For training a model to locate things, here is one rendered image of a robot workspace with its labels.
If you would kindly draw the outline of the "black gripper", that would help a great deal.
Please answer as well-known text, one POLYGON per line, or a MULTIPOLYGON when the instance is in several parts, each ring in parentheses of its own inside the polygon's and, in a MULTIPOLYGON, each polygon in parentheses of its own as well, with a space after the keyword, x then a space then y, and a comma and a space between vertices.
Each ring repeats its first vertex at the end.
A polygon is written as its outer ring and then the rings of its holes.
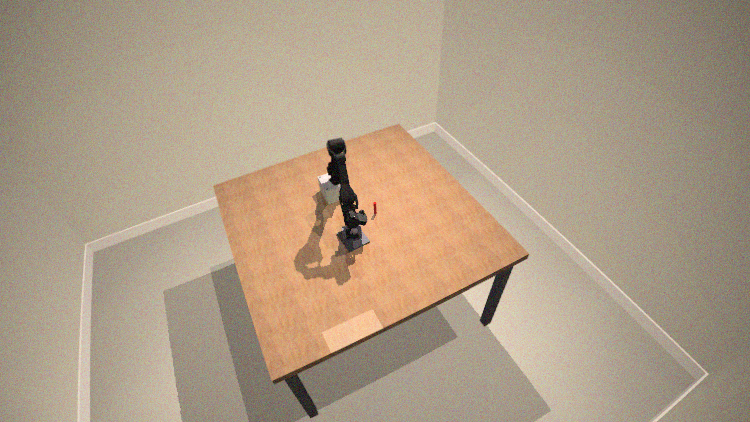
MULTIPOLYGON (((344 216, 344 214, 343 214, 343 216, 344 216)), ((344 216, 344 222, 345 222, 345 226, 348 227, 346 219, 345 219, 345 216, 344 216)), ((355 228, 349 228, 349 229, 345 230, 345 232, 346 232, 346 239, 359 238, 359 231, 358 231, 358 228, 356 228, 356 227, 355 228)))

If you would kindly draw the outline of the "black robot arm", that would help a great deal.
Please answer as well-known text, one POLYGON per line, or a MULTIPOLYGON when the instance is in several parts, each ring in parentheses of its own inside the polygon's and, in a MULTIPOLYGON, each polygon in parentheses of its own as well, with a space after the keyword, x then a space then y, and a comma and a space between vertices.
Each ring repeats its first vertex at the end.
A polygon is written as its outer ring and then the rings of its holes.
POLYGON ((367 223, 367 215, 364 210, 360 210, 356 213, 355 209, 358 209, 358 198, 354 193, 354 190, 350 187, 349 178, 346 168, 346 144, 342 137, 329 139, 326 142, 328 154, 331 156, 331 161, 328 163, 327 172, 329 181, 335 186, 340 183, 339 201, 341 210, 345 216, 347 225, 349 228, 355 228, 358 225, 365 226, 367 223), (343 153, 341 153, 343 152, 343 153), (343 204, 342 204, 343 203, 343 204), (354 205, 356 203, 356 205, 354 205))

